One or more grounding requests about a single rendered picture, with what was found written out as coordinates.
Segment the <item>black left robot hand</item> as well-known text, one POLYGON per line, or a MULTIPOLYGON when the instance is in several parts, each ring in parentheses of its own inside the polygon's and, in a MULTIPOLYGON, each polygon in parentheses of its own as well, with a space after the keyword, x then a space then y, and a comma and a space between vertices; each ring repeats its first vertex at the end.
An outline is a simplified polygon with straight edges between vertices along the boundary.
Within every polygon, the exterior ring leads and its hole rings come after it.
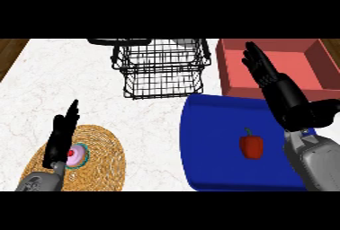
POLYGON ((78 115, 78 100, 72 101, 66 115, 53 118, 53 130, 45 143, 42 167, 51 169, 56 162, 66 162, 67 152, 72 146, 72 133, 75 131, 78 115))

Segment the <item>red open box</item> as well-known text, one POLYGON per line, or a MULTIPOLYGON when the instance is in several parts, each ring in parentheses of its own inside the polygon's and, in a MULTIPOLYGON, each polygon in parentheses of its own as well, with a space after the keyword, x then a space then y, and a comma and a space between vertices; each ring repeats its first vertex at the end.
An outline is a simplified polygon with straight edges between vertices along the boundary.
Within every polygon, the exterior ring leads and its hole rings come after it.
POLYGON ((215 62, 224 96, 263 98, 242 64, 246 41, 264 51, 277 71, 291 77, 310 101, 340 99, 340 67, 320 39, 220 39, 215 62))

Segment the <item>red bell pepper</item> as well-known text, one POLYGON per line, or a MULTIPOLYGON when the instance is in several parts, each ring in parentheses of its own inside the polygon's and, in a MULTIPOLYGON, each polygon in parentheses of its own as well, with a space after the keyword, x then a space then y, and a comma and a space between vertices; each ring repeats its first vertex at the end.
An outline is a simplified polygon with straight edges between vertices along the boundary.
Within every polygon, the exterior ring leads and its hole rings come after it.
POLYGON ((251 129, 245 128, 245 136, 239 137, 239 149, 246 159, 257 160, 263 155, 263 138, 254 136, 251 129))

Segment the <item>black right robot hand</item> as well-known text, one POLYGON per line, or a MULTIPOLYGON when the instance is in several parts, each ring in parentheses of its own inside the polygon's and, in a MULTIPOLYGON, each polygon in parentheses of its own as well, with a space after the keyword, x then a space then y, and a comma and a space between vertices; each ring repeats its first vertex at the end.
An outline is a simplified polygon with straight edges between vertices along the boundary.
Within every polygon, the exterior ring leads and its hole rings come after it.
POLYGON ((267 55, 251 41, 245 42, 242 55, 242 64, 280 127, 291 132, 328 127, 334 123, 334 115, 340 112, 340 100, 310 102, 292 78, 277 71, 267 55))

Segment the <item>woven wicker placemat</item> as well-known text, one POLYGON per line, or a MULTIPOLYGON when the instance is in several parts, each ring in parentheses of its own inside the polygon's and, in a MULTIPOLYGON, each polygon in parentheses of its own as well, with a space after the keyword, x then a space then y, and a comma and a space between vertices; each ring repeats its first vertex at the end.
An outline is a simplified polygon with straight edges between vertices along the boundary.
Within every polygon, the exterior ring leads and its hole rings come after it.
MULTIPOLYGON (((72 133, 72 145, 84 143, 90 152, 85 165, 69 170, 64 163, 62 191, 119 191, 124 186, 124 149, 115 135, 100 126, 79 125, 72 133)), ((28 162, 19 181, 32 172, 51 173, 42 167, 45 144, 28 162)))

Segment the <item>blue tray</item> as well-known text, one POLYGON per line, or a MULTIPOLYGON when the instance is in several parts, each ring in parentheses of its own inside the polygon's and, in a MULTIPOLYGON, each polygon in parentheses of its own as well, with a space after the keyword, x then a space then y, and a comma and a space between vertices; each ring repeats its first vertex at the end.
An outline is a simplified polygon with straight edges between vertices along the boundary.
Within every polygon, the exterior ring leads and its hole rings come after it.
POLYGON ((286 160, 283 129, 260 99, 193 94, 178 125, 178 145, 189 186, 199 191, 302 191, 286 160), (263 139, 257 160, 242 155, 239 139, 263 139))

